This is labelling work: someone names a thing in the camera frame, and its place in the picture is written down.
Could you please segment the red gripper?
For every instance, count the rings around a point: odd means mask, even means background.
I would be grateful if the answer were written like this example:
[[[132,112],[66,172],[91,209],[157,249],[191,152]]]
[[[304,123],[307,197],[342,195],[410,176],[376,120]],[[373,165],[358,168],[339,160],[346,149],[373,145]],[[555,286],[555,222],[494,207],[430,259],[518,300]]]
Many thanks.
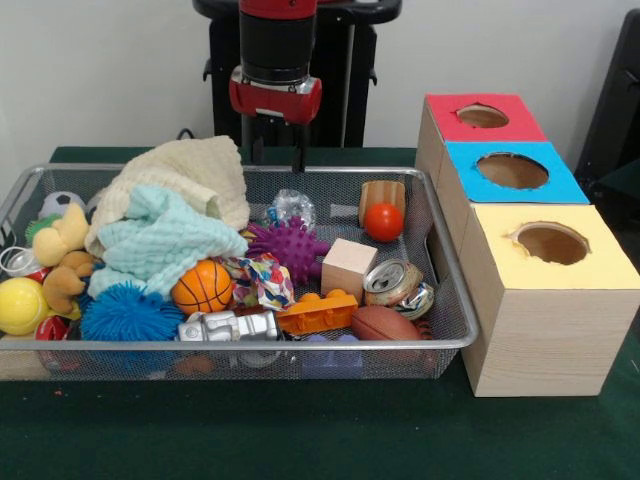
[[[316,117],[322,99],[322,81],[307,77],[294,84],[269,85],[247,77],[242,69],[234,69],[229,80],[229,96],[233,109],[252,119],[251,162],[264,157],[264,122],[258,115],[281,118],[295,124],[292,172],[303,173],[306,160],[306,126]]]

